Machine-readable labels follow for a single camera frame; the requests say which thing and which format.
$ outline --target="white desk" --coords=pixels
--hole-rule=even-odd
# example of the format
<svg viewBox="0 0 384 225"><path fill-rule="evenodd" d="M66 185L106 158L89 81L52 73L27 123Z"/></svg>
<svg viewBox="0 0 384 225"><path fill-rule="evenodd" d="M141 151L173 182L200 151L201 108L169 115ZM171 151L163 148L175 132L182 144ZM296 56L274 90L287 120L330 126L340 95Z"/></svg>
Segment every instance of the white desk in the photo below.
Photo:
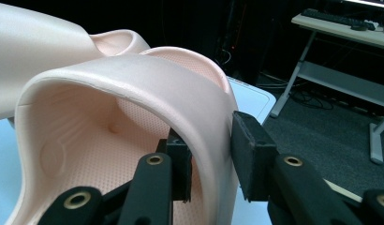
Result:
<svg viewBox="0 0 384 225"><path fill-rule="evenodd" d="M356 98L361 98L373 102L384 107L384 85L375 82L369 82L367 80L360 79L346 73L305 61L305 56L307 55L317 32L339 38L350 39L382 49L384 49L384 33L369 30L355 31L350 29L350 27L347 25L334 22L325 22L301 15L294 17L291 22L296 23L303 28L312 30L312 35L303 50L303 54L301 55L297 66L294 68L285 92L277 100L271 111L272 117L277 117L283 109L286 101L288 100L288 94L291 90L291 87L297 77L304 78L307 81L330 87L334 90L352 95ZM377 164L381 164L383 162L380 137L380 134L383 130L384 119L377 125L369 125L370 159Z"/></svg>
<svg viewBox="0 0 384 225"><path fill-rule="evenodd" d="M276 99L266 91L229 78L239 110L249 113L263 124ZM13 210L21 190L21 165L16 135L8 120L0 120L0 224ZM266 202L249 203L238 188L232 224L269 225L271 221Z"/></svg>

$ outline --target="dark floor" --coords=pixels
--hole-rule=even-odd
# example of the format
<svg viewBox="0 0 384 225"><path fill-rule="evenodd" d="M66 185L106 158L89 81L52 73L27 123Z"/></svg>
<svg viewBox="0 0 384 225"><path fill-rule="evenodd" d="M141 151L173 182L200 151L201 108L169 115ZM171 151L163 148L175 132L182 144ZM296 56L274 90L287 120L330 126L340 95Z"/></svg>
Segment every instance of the dark floor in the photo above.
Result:
<svg viewBox="0 0 384 225"><path fill-rule="evenodd" d="M265 90L276 99L283 91ZM359 196L367 189L384 189L384 163L377 165L370 160L368 132L369 124L378 123L381 117L313 98L313 104L320 107L303 106L290 98L277 118L266 121L264 128L279 152L310 161L323 178ZM384 131L381 139L384 157Z"/></svg>

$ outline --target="screw hole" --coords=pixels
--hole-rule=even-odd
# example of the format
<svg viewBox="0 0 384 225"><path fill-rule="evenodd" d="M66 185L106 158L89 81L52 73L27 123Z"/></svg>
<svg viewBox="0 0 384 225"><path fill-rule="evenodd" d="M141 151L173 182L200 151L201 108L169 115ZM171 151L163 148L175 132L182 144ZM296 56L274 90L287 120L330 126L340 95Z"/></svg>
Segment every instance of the screw hole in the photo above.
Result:
<svg viewBox="0 0 384 225"><path fill-rule="evenodd" d="M75 193L64 201L64 207L67 209L77 209L87 204L91 199L91 194L87 191Z"/></svg>
<svg viewBox="0 0 384 225"><path fill-rule="evenodd" d="M162 161L163 161L163 158L160 156L152 156L146 159L146 162L150 165L158 165L162 163Z"/></svg>
<svg viewBox="0 0 384 225"><path fill-rule="evenodd" d="M285 157L284 161L290 166L302 166L303 162L297 157Z"/></svg>

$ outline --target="keyboard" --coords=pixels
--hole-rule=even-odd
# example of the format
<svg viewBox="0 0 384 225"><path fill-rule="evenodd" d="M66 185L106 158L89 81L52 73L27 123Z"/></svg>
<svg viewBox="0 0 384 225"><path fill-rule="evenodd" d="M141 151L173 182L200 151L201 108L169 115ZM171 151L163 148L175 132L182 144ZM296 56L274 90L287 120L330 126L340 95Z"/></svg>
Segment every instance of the keyboard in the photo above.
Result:
<svg viewBox="0 0 384 225"><path fill-rule="evenodd" d="M372 30L372 31L376 30L374 25L370 22L365 22L357 19L348 18L348 17L319 12L311 8L304 10L301 13L301 15L305 17L315 18L322 21L339 23L339 24L348 25L348 26L351 26L351 25L365 26L367 27L368 30Z"/></svg>

